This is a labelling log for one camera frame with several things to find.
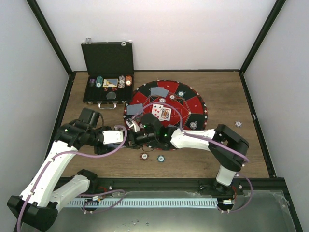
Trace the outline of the red poker chip stack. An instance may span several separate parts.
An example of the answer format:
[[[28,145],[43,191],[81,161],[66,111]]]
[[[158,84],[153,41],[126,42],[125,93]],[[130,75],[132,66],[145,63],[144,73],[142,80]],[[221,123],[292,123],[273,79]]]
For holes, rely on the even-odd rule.
[[[140,160],[147,160],[149,158],[147,153],[141,153]]]

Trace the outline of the dealt card top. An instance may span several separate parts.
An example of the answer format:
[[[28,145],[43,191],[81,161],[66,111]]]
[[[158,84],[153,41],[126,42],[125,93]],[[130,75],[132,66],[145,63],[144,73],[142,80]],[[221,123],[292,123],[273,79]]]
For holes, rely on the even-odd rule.
[[[153,88],[150,88],[150,95],[151,96],[154,96],[154,95],[156,95],[156,88],[155,87],[153,87]]]
[[[165,88],[162,87],[156,87],[154,89],[154,94],[157,96],[161,96],[163,98],[165,98],[168,95],[169,91]]]

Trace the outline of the dealt blue playing card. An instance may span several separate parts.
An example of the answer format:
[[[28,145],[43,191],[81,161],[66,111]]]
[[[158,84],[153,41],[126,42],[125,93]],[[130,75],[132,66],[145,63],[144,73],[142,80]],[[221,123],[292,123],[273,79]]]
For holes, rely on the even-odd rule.
[[[143,105],[139,104],[131,104],[126,107],[126,114],[128,116],[140,115],[143,113]]]

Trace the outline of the teal poker chip stack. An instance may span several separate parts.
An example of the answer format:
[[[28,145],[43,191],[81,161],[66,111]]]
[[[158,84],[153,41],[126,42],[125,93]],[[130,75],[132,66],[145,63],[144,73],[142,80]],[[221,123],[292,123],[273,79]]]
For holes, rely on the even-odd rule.
[[[157,157],[158,162],[164,162],[165,161],[165,157],[163,155],[159,155]]]

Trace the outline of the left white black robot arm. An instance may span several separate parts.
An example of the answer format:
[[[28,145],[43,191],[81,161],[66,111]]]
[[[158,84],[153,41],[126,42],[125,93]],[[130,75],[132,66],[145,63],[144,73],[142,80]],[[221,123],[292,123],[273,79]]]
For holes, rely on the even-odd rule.
[[[121,125],[114,129],[98,128],[98,120],[102,119],[101,113],[84,108],[78,119],[58,128],[50,152],[35,177],[20,195],[11,196],[7,202],[17,219],[18,232],[24,223],[45,232],[74,198],[99,198],[98,176],[88,170],[80,170],[60,188],[55,186],[74,156],[98,159],[124,146],[127,129]]]

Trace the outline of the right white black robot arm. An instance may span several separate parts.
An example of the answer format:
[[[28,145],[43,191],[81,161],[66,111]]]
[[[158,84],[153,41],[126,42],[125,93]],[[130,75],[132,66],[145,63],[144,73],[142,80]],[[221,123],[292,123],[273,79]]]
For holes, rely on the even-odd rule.
[[[184,130],[172,125],[143,125],[138,132],[129,129],[125,146],[139,149],[143,145],[161,150],[192,148],[211,152],[220,163],[214,188],[221,195],[232,189],[235,175],[249,162],[249,143],[223,124],[209,130]]]

